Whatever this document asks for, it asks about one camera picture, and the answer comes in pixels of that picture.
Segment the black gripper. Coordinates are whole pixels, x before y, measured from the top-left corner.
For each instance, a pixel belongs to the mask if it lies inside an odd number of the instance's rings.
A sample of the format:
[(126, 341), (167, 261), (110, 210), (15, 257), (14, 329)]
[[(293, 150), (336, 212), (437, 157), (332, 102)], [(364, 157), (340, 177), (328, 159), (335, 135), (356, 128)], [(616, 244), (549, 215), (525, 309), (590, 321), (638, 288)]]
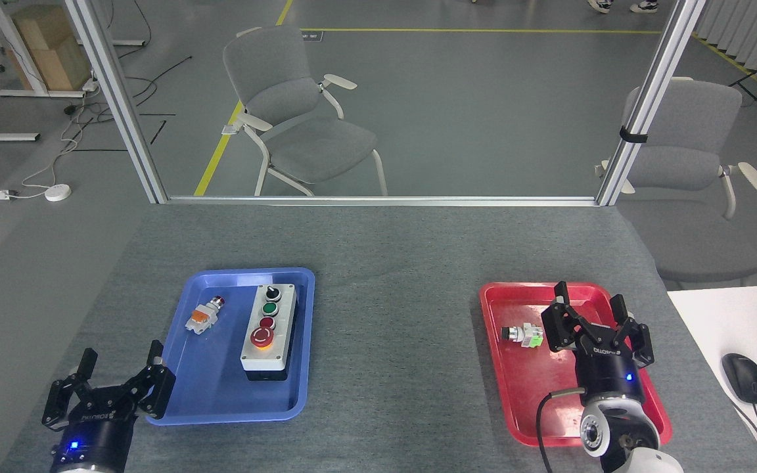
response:
[[(176, 376), (163, 365), (163, 345), (153, 340), (145, 367), (123, 384), (109, 387), (106, 401), (82, 401), (68, 415), (69, 425), (55, 446), (51, 472), (123, 472), (137, 418), (136, 411), (162, 419)], [(92, 390), (88, 380), (97, 352), (86, 348), (76, 371), (55, 380), (46, 398), (41, 423), (54, 432), (64, 428), (73, 394)]]
[[(612, 347), (620, 349), (612, 351), (591, 347), (589, 352), (582, 348), (574, 352), (576, 380), (578, 386), (585, 390), (580, 395), (582, 405), (600, 397), (628, 398), (638, 402), (645, 400), (637, 367), (644, 368), (654, 363), (649, 327), (635, 321), (622, 294), (613, 296), (609, 303), (614, 321), (618, 323)], [(588, 342), (595, 342), (595, 330), (591, 323), (571, 306), (566, 281), (555, 285), (555, 299), (544, 309), (541, 320), (552, 352), (576, 350), (576, 345), (585, 337)], [(625, 339), (630, 340), (630, 349), (625, 346)]]

